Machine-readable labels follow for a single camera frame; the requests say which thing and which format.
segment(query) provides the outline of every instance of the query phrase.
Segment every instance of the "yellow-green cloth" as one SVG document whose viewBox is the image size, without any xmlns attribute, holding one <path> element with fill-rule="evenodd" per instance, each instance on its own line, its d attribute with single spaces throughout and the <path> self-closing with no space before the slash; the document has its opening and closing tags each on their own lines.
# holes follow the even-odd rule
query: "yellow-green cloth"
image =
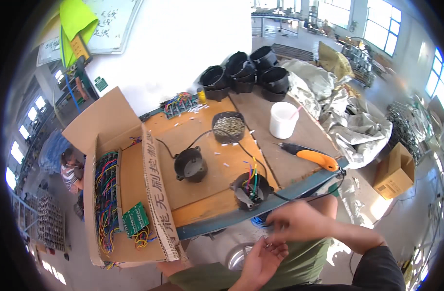
<svg viewBox="0 0 444 291">
<path fill-rule="evenodd" d="M 63 41 L 62 50 L 65 59 L 62 52 L 60 57 L 65 67 L 73 65 L 77 60 L 70 42 L 80 33 L 85 44 L 88 43 L 97 27 L 97 22 L 96 15 L 81 0 L 64 0 L 60 3 L 60 37 Z"/>
</svg>

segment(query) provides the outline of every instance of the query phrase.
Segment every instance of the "white plastic tub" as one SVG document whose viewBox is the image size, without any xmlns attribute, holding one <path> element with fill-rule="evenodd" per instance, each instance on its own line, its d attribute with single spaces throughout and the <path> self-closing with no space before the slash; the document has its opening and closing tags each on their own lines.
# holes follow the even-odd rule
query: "white plastic tub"
<svg viewBox="0 0 444 291">
<path fill-rule="evenodd" d="M 269 131 L 274 137 L 286 139 L 293 135 L 299 118 L 296 109 L 293 104 L 288 102 L 277 102 L 272 105 Z"/>
</svg>

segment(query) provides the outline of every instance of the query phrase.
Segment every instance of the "green wire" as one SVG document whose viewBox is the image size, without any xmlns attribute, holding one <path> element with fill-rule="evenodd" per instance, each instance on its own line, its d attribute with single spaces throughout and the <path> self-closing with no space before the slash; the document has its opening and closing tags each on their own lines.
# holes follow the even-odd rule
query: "green wire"
<svg viewBox="0 0 444 291">
<path fill-rule="evenodd" d="M 254 190 L 253 190 L 253 194 L 256 194 L 256 186 L 257 186 L 257 169 L 254 169 Z"/>
<path fill-rule="evenodd" d="M 98 160 L 102 159 L 103 156 L 108 155 L 108 154 L 118 154 L 118 152 L 108 152 L 106 154 L 103 154 Z"/>
</svg>

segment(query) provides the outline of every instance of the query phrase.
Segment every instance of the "yellow bottle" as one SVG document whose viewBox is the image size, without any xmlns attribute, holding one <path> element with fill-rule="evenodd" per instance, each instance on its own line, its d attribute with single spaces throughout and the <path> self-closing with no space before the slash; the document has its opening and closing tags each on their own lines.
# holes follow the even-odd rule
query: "yellow bottle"
<svg viewBox="0 0 444 291">
<path fill-rule="evenodd" d="M 206 93 L 204 92 L 204 90 L 201 87 L 199 87 L 197 92 L 198 92 L 199 102 L 201 104 L 206 104 Z"/>
</svg>

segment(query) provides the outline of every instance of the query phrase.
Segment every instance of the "blue table edge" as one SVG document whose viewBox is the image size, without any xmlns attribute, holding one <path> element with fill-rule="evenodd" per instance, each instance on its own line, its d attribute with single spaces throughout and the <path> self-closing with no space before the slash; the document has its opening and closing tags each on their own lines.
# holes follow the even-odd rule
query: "blue table edge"
<svg viewBox="0 0 444 291">
<path fill-rule="evenodd" d="M 342 168 L 348 166 L 348 161 L 345 157 L 341 157 L 337 160 L 338 165 Z M 330 180 L 335 177 L 338 172 L 330 172 L 326 169 L 322 169 L 311 176 L 291 184 L 285 189 L 278 191 L 278 194 L 286 198 L 297 198 L 303 193 L 313 189 L 324 181 Z M 251 219 L 254 216 L 261 215 L 269 210 L 275 209 L 287 201 L 278 198 L 274 195 L 269 195 L 268 199 L 262 202 L 259 207 L 252 211 L 245 211 L 237 209 L 222 215 L 218 215 L 213 218 L 201 220 L 192 224 L 177 227 L 177 233 L 180 240 L 189 239 L 195 236 L 200 236 L 206 233 L 214 232 L 220 229 L 224 229 L 230 225 L 240 223 L 244 220 Z"/>
</svg>

